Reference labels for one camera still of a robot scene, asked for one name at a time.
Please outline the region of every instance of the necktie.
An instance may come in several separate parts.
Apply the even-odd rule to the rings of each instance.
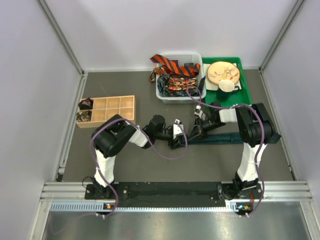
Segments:
[[[195,77],[199,74],[200,72],[200,64],[196,63],[194,67],[184,67],[184,66],[179,66],[177,63],[174,61],[171,61],[167,59],[164,56],[161,56],[159,54],[154,55],[153,57],[150,58],[150,60],[153,63],[156,64],[162,64],[163,68],[168,74],[178,74],[178,75],[184,75],[187,77]]]

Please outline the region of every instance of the green plastic tray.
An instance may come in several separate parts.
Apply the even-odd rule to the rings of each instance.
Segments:
[[[231,107],[235,104],[252,104],[251,96],[249,93],[249,88],[247,85],[247,80],[245,76],[244,69],[242,68],[241,60],[239,57],[203,57],[202,62],[204,64],[213,64],[215,62],[229,62],[232,64],[236,64],[237,68],[240,71],[240,84],[241,90],[237,93],[231,95],[227,101],[221,102],[222,107]],[[217,102],[216,91],[206,91],[205,103],[211,104],[212,102]]]

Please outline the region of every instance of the round wooden board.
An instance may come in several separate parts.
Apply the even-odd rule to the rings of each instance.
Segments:
[[[236,84],[240,78],[240,71],[230,62],[217,61],[209,66],[207,76],[214,84],[219,84],[221,80],[226,79]]]

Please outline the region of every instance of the plastic laundry basket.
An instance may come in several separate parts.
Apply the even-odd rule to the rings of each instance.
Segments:
[[[200,80],[205,76],[204,73],[204,66],[202,64],[202,58],[199,53],[196,52],[165,52],[161,53],[160,55],[166,57],[169,60],[178,60],[178,64],[184,66],[188,63],[194,63],[194,64],[200,64],[200,73],[198,76],[196,76],[198,84],[200,83]],[[158,99],[161,99],[164,104],[193,104],[195,103],[194,100],[192,100],[188,96],[161,96],[160,92],[158,90],[158,78],[156,77],[155,82],[155,94]],[[201,95],[201,99],[203,99],[207,94],[206,86],[203,86],[203,91]]]

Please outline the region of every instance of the black mug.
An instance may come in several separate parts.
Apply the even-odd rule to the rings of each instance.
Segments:
[[[235,86],[231,80],[221,80],[216,91],[216,99],[219,102],[225,102],[232,94],[238,92],[239,89],[239,86]]]

